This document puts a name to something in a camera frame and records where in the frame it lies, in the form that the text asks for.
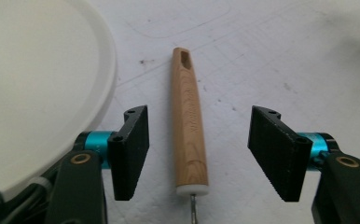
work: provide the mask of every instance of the scratched tabletop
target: scratched tabletop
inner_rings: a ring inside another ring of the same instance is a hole
[[[170,76],[173,49],[191,52],[203,116],[210,193],[200,223],[313,223],[320,174],[284,203],[247,148],[252,105],[296,132],[332,134],[360,159],[360,1],[89,0],[117,49],[118,80],[98,130],[148,105],[150,149],[134,197],[116,202],[104,171],[110,223],[190,223],[175,194]]]

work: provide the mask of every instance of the white surface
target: white surface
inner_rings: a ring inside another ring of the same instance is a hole
[[[0,1],[0,190],[6,199],[86,130],[115,76],[112,36],[83,1]]]
[[[319,174],[307,173],[300,203],[284,203],[249,149],[252,105],[282,113],[297,132],[327,132],[360,158],[360,1],[90,0],[118,49],[115,97],[100,125],[148,105],[151,147],[134,198],[114,202],[110,223],[190,223],[175,193],[170,71],[175,47],[191,50],[198,77],[210,192],[203,223],[311,224]]]
[[[209,193],[209,186],[206,185],[182,185],[176,188],[177,195],[189,197],[191,194],[204,196]]]

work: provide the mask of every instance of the wood grain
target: wood grain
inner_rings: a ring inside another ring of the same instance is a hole
[[[187,49],[173,50],[172,97],[176,186],[208,185],[200,97]]]

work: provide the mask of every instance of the metal rod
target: metal rod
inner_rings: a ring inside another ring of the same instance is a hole
[[[191,194],[191,220],[192,224],[198,224],[197,219],[197,199],[195,194]]]

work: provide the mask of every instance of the brass screw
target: brass screw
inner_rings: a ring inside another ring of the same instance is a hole
[[[70,162],[72,164],[82,164],[82,163],[85,163],[87,161],[90,160],[90,154],[87,154],[87,153],[83,153],[83,154],[78,154],[78,155],[75,155],[71,160]]]
[[[352,167],[352,168],[357,168],[360,166],[360,164],[358,164],[357,161],[355,161],[354,159],[351,159],[349,157],[337,157],[337,162],[339,162],[342,165]]]

